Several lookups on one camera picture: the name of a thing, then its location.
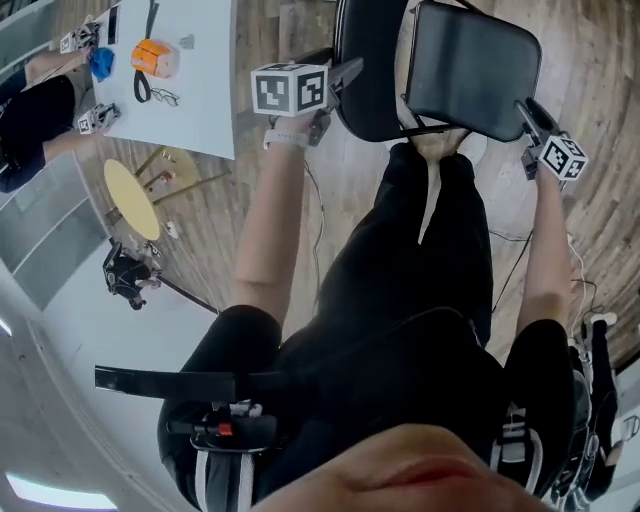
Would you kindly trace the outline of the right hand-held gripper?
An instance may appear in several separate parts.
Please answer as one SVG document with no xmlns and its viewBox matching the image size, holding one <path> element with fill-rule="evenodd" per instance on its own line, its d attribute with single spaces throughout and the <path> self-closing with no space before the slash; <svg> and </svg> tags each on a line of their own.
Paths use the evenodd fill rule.
<svg viewBox="0 0 640 512">
<path fill-rule="evenodd" d="M 589 163 L 579 144 L 566 131 L 556 131 L 556 121 L 534 98 L 515 106 L 524 119 L 523 130 L 530 139 L 521 163 L 529 181 L 540 167 L 550 170 L 559 181 L 575 181 Z M 538 128 L 544 133 L 539 135 Z"/>
</svg>

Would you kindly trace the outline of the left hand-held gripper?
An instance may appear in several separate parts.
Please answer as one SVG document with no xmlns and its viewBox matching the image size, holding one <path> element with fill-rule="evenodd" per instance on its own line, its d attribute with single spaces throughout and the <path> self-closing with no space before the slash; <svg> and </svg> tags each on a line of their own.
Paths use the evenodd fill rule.
<svg viewBox="0 0 640 512">
<path fill-rule="evenodd" d="M 317 147 L 328 130 L 330 112 L 337 105 L 337 93 L 353 82 L 364 66 L 361 57 L 337 66 L 273 63 L 251 72 L 253 112 L 278 117 L 312 113 L 310 140 Z"/>
</svg>

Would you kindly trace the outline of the black folding chair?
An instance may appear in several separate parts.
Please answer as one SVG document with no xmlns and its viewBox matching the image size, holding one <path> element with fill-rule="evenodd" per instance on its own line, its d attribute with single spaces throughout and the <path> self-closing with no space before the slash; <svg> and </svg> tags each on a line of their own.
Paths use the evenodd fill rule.
<svg viewBox="0 0 640 512">
<path fill-rule="evenodd" d="M 337 115 L 354 136 L 383 142 L 465 129 L 499 142 L 523 132 L 516 105 L 534 96 L 542 49 L 529 31 L 489 16 L 467 0 L 420 0 L 404 100 L 432 126 L 402 128 L 395 59 L 409 0 L 338 0 L 333 61 L 359 58 L 362 71 L 340 92 Z"/>
</svg>

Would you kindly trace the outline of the person's right forearm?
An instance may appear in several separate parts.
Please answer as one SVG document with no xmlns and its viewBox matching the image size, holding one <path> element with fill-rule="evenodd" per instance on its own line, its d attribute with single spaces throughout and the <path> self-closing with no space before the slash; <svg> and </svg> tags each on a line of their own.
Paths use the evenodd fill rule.
<svg viewBox="0 0 640 512">
<path fill-rule="evenodd" d="M 537 202 L 526 270 L 523 307 L 567 317 L 571 260 L 558 179 L 548 169 L 536 175 Z"/>
</svg>

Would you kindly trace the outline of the person's left forearm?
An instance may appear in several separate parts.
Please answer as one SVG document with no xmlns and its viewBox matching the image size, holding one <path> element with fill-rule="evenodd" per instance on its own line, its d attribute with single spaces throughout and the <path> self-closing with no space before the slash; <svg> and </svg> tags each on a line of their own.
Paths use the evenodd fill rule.
<svg viewBox="0 0 640 512">
<path fill-rule="evenodd" d="M 288 297 L 297 260 L 304 151 L 272 143 L 259 175 L 236 254 L 235 288 L 240 303 Z"/>
</svg>

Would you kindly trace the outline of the person's left hand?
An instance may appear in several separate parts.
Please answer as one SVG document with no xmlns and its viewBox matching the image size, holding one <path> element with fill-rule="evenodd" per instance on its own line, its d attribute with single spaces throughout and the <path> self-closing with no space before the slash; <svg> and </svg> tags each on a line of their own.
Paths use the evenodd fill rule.
<svg viewBox="0 0 640 512">
<path fill-rule="evenodd" d="M 308 113 L 297 117 L 278 116 L 272 121 L 272 128 L 288 133 L 308 133 L 315 114 Z"/>
</svg>

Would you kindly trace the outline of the person's right white shoe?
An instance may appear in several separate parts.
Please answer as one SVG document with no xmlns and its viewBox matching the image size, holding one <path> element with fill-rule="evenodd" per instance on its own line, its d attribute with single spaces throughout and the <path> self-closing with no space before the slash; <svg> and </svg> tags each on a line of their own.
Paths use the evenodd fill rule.
<svg viewBox="0 0 640 512">
<path fill-rule="evenodd" d="M 482 160 L 488 146 L 488 138 L 475 132 L 469 132 L 460 142 L 456 152 L 465 157 L 475 168 Z"/>
</svg>

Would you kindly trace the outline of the white wristwatch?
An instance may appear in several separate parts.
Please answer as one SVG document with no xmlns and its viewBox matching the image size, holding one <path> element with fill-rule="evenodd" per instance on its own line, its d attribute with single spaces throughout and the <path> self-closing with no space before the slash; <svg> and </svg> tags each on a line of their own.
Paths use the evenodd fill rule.
<svg viewBox="0 0 640 512">
<path fill-rule="evenodd" d="M 290 132 L 271 128 L 264 135 L 264 149 L 267 150 L 272 144 L 285 144 L 306 149 L 309 145 L 309 137 L 305 133 Z"/>
</svg>

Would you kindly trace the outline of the white table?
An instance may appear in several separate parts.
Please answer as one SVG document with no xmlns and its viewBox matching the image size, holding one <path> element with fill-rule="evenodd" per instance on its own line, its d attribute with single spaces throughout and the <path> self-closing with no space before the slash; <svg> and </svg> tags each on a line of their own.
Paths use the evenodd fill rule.
<svg viewBox="0 0 640 512">
<path fill-rule="evenodd" d="M 111 75 L 94 84 L 97 101 L 114 103 L 121 112 L 109 136 L 234 159 L 237 0 L 120 0 L 119 5 Z M 195 48 L 184 50 L 179 39 L 191 33 Z M 136 99 L 131 52 L 146 35 L 179 51 L 175 76 L 148 79 L 151 88 L 178 95 L 177 107 Z"/>
</svg>

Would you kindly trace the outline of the person's black trousers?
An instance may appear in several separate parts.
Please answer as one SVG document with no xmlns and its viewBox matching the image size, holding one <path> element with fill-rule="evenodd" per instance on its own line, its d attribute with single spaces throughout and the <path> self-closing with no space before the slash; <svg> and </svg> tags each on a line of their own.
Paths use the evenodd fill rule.
<svg viewBox="0 0 640 512">
<path fill-rule="evenodd" d="M 318 315 L 375 322 L 448 308 L 488 344 L 493 269 L 484 203 L 467 157 L 442 158 L 439 176 L 436 208 L 425 222 L 427 161 L 410 143 L 391 148 L 372 209 L 323 281 Z"/>
</svg>

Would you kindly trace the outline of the orange white box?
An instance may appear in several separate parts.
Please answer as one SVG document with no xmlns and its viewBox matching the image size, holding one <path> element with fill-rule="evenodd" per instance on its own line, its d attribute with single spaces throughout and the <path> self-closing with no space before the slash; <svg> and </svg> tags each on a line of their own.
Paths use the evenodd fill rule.
<svg viewBox="0 0 640 512">
<path fill-rule="evenodd" d="M 175 76 L 179 62 L 178 49 L 162 40 L 143 39 L 131 52 L 131 66 L 136 71 L 157 78 Z"/>
</svg>

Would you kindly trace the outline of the blue cloth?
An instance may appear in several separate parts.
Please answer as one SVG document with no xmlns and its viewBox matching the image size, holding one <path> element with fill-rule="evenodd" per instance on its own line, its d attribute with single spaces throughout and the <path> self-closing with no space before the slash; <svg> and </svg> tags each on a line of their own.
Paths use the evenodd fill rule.
<svg viewBox="0 0 640 512">
<path fill-rule="evenodd" d="M 115 54 L 107 47 L 95 47 L 88 57 L 89 69 L 93 77 L 102 82 L 111 75 Z"/>
</svg>

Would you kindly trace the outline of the yellow round side table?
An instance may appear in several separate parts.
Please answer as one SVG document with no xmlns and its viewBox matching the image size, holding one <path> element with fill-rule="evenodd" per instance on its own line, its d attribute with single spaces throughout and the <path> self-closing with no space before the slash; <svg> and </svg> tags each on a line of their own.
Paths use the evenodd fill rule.
<svg viewBox="0 0 640 512">
<path fill-rule="evenodd" d="M 231 175 L 229 160 L 211 157 L 208 162 L 218 165 L 215 172 L 206 171 L 201 155 L 165 145 L 156 147 L 134 170 L 118 159 L 106 160 L 103 178 L 113 203 L 110 213 L 143 239 L 159 240 L 162 208 L 187 200 Z"/>
</svg>

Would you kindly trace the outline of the person's black shirt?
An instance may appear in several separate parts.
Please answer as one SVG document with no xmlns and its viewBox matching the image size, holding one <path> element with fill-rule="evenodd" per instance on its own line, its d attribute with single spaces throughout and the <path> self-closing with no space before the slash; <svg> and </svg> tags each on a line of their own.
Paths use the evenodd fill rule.
<svg viewBox="0 0 640 512">
<path fill-rule="evenodd" d="M 524 410 L 542 442 L 538 493 L 564 466 L 574 423 L 573 370 L 564 328 L 533 322 L 505 363 L 449 308 L 383 321 L 321 314 L 283 339 L 267 313 L 234 306 L 211 325 L 184 366 L 188 372 L 283 372 L 293 383 L 261 403 L 284 432 L 280 448 L 256 465 L 264 499 L 360 441 L 402 424 L 458 436 L 489 461 L 510 406 Z"/>
</svg>

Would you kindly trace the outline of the black chest-mounted phone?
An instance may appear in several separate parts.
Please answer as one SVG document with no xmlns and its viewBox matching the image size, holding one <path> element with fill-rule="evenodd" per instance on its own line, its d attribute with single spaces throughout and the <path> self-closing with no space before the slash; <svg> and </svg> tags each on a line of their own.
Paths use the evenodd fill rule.
<svg viewBox="0 0 640 512">
<path fill-rule="evenodd" d="M 156 372 L 95 366 L 95 387 L 164 400 L 234 403 L 240 400 L 232 373 Z"/>
</svg>

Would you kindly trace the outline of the black chest mount clamp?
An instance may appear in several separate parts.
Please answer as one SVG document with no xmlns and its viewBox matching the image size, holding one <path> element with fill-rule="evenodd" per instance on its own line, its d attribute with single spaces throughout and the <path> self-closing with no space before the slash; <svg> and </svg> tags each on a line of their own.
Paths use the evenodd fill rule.
<svg viewBox="0 0 640 512">
<path fill-rule="evenodd" d="M 171 435 L 187 436 L 196 450 L 219 453 L 258 453 L 279 439 L 277 418 L 250 400 L 213 404 L 200 420 L 172 420 L 166 428 Z"/>
</svg>

